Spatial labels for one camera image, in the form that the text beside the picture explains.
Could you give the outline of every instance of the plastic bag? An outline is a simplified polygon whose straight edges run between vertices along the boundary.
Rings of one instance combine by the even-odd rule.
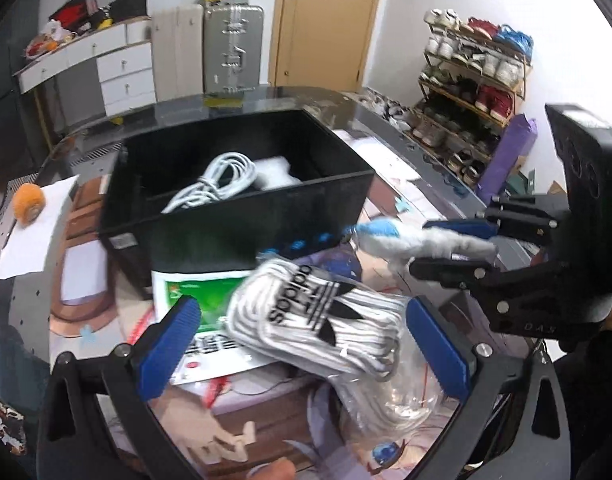
[[[348,435],[393,440],[421,424],[442,396],[407,331],[408,301],[272,258],[234,291],[227,330],[249,348],[326,378],[350,416]]]

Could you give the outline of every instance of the black plastic bin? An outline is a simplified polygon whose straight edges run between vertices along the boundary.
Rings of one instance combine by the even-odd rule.
[[[282,155],[301,184],[161,214],[225,152]],[[126,140],[113,170],[100,240],[148,294],[150,270],[218,272],[255,267],[260,251],[289,258],[337,245],[354,224],[374,170],[303,110],[180,124]]]

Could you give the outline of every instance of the orange object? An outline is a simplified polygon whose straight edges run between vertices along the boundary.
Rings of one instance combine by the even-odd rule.
[[[13,195],[13,214],[26,226],[31,224],[46,205],[46,197],[37,184],[22,184]]]

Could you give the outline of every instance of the drawer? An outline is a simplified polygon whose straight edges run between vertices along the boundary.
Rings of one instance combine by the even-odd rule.
[[[100,56],[125,45],[126,26],[115,25],[114,27],[95,32],[81,40],[74,41],[65,47],[64,50],[68,57],[68,65],[73,66],[86,59]]]
[[[155,99],[155,92],[148,92],[147,94],[137,95],[135,97],[124,99],[123,101],[117,101],[116,103],[106,105],[106,115],[108,117],[112,117],[122,112],[136,110],[137,108],[151,105],[155,102],[157,102]]]
[[[19,74],[19,88],[22,92],[28,92],[47,79],[63,72],[68,68],[66,49],[62,48],[52,54],[47,54],[41,58],[37,64],[24,70]]]
[[[139,20],[126,25],[126,43],[139,43],[150,40],[151,20]]]
[[[123,48],[97,58],[97,73],[100,83],[151,67],[150,43]]]
[[[142,70],[102,83],[104,105],[155,91],[152,70]]]

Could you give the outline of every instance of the silver suitcase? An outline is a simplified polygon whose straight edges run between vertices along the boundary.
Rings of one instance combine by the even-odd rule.
[[[262,56],[263,9],[231,5],[209,7],[203,22],[203,73],[206,93],[256,88]]]

